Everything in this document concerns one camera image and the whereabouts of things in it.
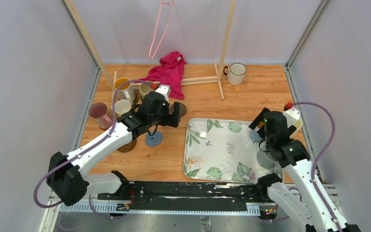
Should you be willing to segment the dark wooden coaster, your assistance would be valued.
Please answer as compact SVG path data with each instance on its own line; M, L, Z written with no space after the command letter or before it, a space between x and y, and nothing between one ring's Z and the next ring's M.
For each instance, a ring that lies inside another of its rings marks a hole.
M186 114L186 112L187 112L187 108L181 102L179 103L179 106L180 106L179 115L180 115L180 117L183 117ZM170 114L173 114L173 112L174 112L174 103L169 108L169 113Z

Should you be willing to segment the beige ceramic mug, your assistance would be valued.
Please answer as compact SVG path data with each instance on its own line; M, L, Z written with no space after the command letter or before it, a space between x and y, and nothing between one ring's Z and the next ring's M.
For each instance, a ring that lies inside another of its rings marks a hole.
M152 88L152 84L153 84L153 82L151 82L151 81L146 81L146 83L140 84L140 86L139 86L139 94L140 94L140 98L141 98L142 101L143 101L144 97L149 92L154 91L154 89Z

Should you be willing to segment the blue coaster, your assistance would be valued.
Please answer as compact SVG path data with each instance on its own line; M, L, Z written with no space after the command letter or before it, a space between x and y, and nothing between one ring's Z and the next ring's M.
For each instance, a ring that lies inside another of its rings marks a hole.
M163 135L161 132L156 131L153 135L146 134L145 144L148 147L155 147L162 143Z

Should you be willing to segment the pale yellow mug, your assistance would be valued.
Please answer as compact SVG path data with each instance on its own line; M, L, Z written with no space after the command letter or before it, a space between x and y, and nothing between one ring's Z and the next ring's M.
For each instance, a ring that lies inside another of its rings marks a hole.
M129 112L132 108L131 102L128 100L118 100L114 104L114 112L117 117L121 117L123 114Z

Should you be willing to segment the glass mug yellow inside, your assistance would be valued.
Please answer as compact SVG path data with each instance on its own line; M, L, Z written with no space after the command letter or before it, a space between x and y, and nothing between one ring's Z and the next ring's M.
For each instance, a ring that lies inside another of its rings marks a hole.
M120 100L127 100L131 105L135 103L136 93L131 82L126 83L130 79L126 77L120 77L114 80L114 87L117 90L118 97Z

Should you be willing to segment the magenta cloth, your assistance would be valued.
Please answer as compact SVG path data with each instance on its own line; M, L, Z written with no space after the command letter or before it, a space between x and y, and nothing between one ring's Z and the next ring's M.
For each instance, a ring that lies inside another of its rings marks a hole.
M171 52L159 60L160 65L154 66L145 78L144 81L157 81L161 85L169 85L171 92L170 98L183 100L185 98L182 92L182 79L187 62L183 55L178 52Z

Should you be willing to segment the plain dark brown coaster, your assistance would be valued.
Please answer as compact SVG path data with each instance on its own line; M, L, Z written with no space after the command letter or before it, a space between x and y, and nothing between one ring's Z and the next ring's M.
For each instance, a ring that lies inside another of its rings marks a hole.
M126 145L123 145L120 148L118 148L117 151L122 152L122 153L130 152L131 150L134 149L136 144L137 144L137 139L134 139L130 143L128 143Z

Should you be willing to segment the floral white serving tray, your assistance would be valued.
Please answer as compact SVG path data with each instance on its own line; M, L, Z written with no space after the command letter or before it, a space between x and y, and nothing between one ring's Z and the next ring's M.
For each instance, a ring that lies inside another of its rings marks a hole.
M186 127L183 172L193 179L235 183L257 183L258 178L277 174L280 167L266 169L257 162L264 142L254 143L249 136L249 121L193 118Z

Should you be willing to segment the white enamel mug black rim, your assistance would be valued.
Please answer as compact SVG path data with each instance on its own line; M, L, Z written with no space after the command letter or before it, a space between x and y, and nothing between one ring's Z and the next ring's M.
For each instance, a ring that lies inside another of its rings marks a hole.
M232 63L223 68L223 74L227 76L228 82L233 86L239 86L242 84L246 72L247 67L242 63Z

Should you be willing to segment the pink ceramic mug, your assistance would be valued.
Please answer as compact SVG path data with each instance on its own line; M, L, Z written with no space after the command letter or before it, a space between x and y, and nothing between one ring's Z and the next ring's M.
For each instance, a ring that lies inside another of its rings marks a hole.
M100 129L106 130L113 125L111 112L103 102L97 102L91 105L88 113Z

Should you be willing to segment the cream white mug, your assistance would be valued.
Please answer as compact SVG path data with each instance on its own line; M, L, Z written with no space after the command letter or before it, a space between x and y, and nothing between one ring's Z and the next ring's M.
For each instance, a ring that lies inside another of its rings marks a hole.
M291 134L291 138L294 138L298 134L298 132L302 128L302 125L303 125L303 121L302 121L302 118L300 117L298 121L294 124L294 126L296 127L296 130Z

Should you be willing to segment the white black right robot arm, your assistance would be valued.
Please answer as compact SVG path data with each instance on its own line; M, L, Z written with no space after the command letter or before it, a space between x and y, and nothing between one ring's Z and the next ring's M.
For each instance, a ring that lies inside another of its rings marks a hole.
M301 128L299 121L300 111L295 108L285 107L282 112L263 108L249 125L252 130L258 129L270 160L289 174L302 196L298 199L278 175L268 174L257 181L257 197L263 202L277 203L301 232L360 231L358 225L348 223L315 176L304 144L291 137Z

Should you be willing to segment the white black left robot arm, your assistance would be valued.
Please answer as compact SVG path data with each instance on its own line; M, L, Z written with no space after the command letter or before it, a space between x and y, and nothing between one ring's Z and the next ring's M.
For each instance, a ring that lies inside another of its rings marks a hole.
M43 177L47 185L66 206L74 205L86 195L110 193L122 200L128 186L115 172L89 174L90 170L115 150L132 142L153 126L177 128L180 122L180 103L174 102L173 112L163 93L147 94L140 105L121 115L103 134L66 155L55 153Z

